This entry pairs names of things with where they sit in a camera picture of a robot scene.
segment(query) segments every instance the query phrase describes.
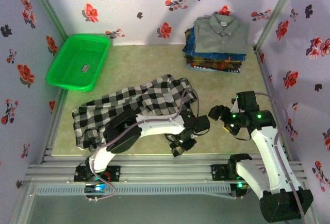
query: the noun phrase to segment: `folded shirt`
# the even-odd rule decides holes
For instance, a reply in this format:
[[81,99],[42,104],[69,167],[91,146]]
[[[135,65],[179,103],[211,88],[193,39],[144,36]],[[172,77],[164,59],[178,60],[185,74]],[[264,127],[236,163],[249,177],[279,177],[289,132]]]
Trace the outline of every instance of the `folded shirt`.
[[201,58],[218,59],[218,60],[233,60],[244,61],[245,54],[230,54],[230,53],[197,53],[195,52],[195,32],[194,28],[189,28],[185,32],[186,45],[183,48],[183,52],[190,56],[198,56]]
[[213,14],[195,21],[196,53],[247,54],[249,25],[233,16]]
[[201,57],[190,55],[186,55],[185,57],[186,65],[190,66],[192,69],[208,69],[207,71],[223,71],[231,73],[241,72],[241,61],[204,59]]

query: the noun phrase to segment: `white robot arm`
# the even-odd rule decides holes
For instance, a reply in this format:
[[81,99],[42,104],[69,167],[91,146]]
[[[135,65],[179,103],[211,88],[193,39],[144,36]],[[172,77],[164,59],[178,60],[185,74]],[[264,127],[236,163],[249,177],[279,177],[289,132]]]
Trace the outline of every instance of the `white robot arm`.
[[220,118],[223,128],[236,136],[240,128],[247,128],[257,145],[265,165],[267,175],[259,171],[248,154],[236,154],[228,162],[229,176],[242,177],[260,200],[260,209],[265,220],[276,222],[301,218],[295,191],[303,212],[310,207],[313,196],[311,191],[303,190],[300,182],[290,168],[280,142],[278,130],[270,111],[260,111],[253,91],[237,93],[232,99],[233,107],[213,107],[208,116]]
[[174,146],[178,146],[183,151],[187,151],[196,143],[194,138],[197,137],[197,135],[195,134],[210,128],[210,123],[206,115],[194,117],[192,113],[182,111],[180,115],[172,114],[154,117],[135,114],[133,110],[130,109],[116,116],[107,124],[104,138],[105,143],[111,142],[127,129],[127,127],[136,123],[139,123],[139,125],[133,127],[113,145],[102,148],[93,157],[89,157],[89,169],[87,168],[87,170],[91,171],[90,169],[92,168],[93,161],[95,172],[103,172],[117,153],[127,151],[137,139],[148,135],[177,135],[177,142]]

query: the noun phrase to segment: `green basket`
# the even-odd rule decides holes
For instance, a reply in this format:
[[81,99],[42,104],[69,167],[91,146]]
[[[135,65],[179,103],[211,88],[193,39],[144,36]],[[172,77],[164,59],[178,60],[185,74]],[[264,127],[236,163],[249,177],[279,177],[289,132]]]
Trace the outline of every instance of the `green basket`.
[[46,75],[50,85],[88,92],[96,85],[108,57],[110,40],[95,35],[70,36]]

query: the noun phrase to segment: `colorful folded shirt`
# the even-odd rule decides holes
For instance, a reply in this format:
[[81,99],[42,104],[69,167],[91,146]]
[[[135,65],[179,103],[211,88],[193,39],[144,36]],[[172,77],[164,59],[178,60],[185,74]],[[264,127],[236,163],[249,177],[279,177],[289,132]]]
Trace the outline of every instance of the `colorful folded shirt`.
[[190,56],[198,56],[208,59],[218,59],[218,60],[233,60],[233,61],[245,61],[245,54],[231,54],[231,53],[196,53],[195,48],[195,32],[194,28],[187,29],[186,35],[186,45],[183,48],[183,52]]
[[186,65],[191,67],[191,69],[201,70],[201,71],[223,71],[231,73],[241,72],[241,61],[229,61],[229,60],[215,60],[206,59],[201,57],[193,57],[190,55],[185,55]]

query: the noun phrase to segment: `cable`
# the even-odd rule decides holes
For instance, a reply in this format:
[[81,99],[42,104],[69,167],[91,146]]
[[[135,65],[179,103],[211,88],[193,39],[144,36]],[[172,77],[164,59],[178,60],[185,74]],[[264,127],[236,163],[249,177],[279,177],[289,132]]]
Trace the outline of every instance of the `cable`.
[[230,200],[236,200],[239,197],[230,197],[227,195],[222,195],[222,194],[217,194],[217,193],[211,193],[211,192],[203,192],[202,195],[207,195],[207,196],[213,196],[213,197],[221,197],[221,198],[226,198],[226,199],[230,199]]
[[249,141],[249,140],[251,140],[251,134],[249,134],[249,136],[250,136],[249,139],[239,138],[239,137],[236,137],[236,136],[233,136],[233,137],[235,137],[237,140],[240,140],[240,141]]
[[95,158],[96,158],[96,155],[97,153],[99,153],[99,151],[102,149],[102,148],[107,148],[109,146],[111,146],[112,144],[116,143],[119,139],[121,139],[127,132],[129,132],[130,130],[132,130],[132,128],[134,128],[135,126],[138,126],[140,124],[143,124],[143,123],[150,123],[150,122],[163,122],[163,121],[171,121],[173,119],[176,119],[179,115],[180,115],[180,112],[182,111],[183,109],[183,106],[184,106],[184,96],[185,94],[188,92],[188,91],[192,91],[195,95],[196,95],[196,98],[197,98],[197,117],[199,115],[199,110],[200,110],[200,100],[199,100],[199,97],[198,97],[198,94],[197,92],[195,91],[195,89],[193,88],[187,88],[183,91],[182,95],[181,95],[181,98],[180,98],[180,106],[179,106],[179,110],[175,113],[175,115],[173,117],[170,117],[170,118],[161,118],[161,117],[158,117],[158,118],[150,118],[148,120],[142,120],[142,121],[139,121],[139,122],[136,122],[134,123],[133,125],[127,127],[127,129],[124,130],[123,133],[121,133],[119,136],[117,136],[115,139],[113,139],[111,142],[105,144],[105,145],[102,145],[102,146],[99,146],[97,147],[97,149],[95,150],[95,153],[89,158],[91,160],[91,171],[92,173],[100,180],[102,181],[103,183],[111,186],[114,190],[114,193],[112,193],[111,195],[108,195],[108,196],[103,196],[103,197],[100,197],[100,198],[95,198],[95,199],[92,199],[92,198],[88,198],[86,196],[86,198],[90,201],[98,201],[98,200],[102,200],[102,199],[105,199],[105,198],[109,198],[109,197],[113,197],[114,195],[117,194],[117,189],[108,181],[102,179],[96,172],[95,172],[95,169],[94,169],[94,161],[95,161]]
[[[257,95],[263,95],[263,96],[268,96],[268,97],[272,98],[276,103],[280,104],[282,106],[284,112],[285,112],[285,119],[286,119],[285,124],[288,122],[288,120],[289,120],[289,114],[288,114],[287,109],[285,108],[285,106],[283,105],[283,103],[281,101],[278,101],[275,97],[273,97],[272,95],[269,95],[269,94],[264,94],[264,93],[255,93],[255,94],[257,94]],[[280,127],[278,129],[278,131],[276,133],[276,136],[275,136],[275,139],[274,139],[274,147],[275,147],[276,155],[279,158],[279,161],[281,163],[281,166],[282,166],[282,168],[284,170],[285,177],[287,178],[287,180],[289,182],[291,182],[289,173],[288,173],[288,171],[287,171],[287,169],[286,169],[286,167],[284,165],[284,161],[283,161],[281,155],[279,154],[279,150],[278,150],[278,146],[277,146],[279,134],[280,134],[281,130],[284,129],[284,128],[285,128],[285,125],[283,125],[282,127]],[[303,207],[301,205],[300,199],[298,197],[298,194],[297,194],[297,192],[296,192],[296,190],[295,190],[295,188],[294,188],[294,186],[293,186],[292,183],[290,183],[290,187],[292,189],[293,195],[295,197],[295,200],[297,202],[297,205],[298,205],[298,208],[299,208],[299,211],[300,211],[300,215],[301,215],[301,219],[302,219],[302,224],[306,224],[305,214],[304,214]]]
[[208,128],[207,131],[204,132],[204,133],[202,133],[202,134],[197,134],[197,133],[194,132],[194,135],[197,135],[197,136],[205,135],[205,134],[207,134],[209,131],[210,131],[210,128]]

